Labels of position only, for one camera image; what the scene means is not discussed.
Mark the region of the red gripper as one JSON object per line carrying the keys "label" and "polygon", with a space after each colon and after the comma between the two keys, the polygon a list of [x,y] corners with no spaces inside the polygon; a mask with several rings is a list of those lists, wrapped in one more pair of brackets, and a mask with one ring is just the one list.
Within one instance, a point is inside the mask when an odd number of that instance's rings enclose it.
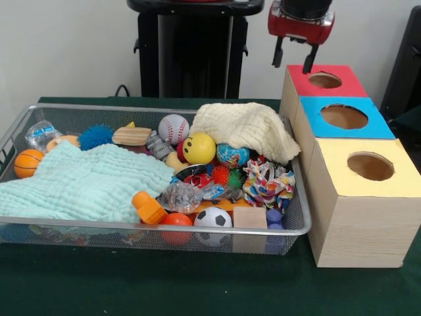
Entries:
{"label": "red gripper", "polygon": [[329,37],[335,22],[330,1],[275,1],[268,14],[269,34],[277,36],[272,66],[280,68],[284,38],[311,44],[303,63],[303,74],[311,73],[318,45]]}

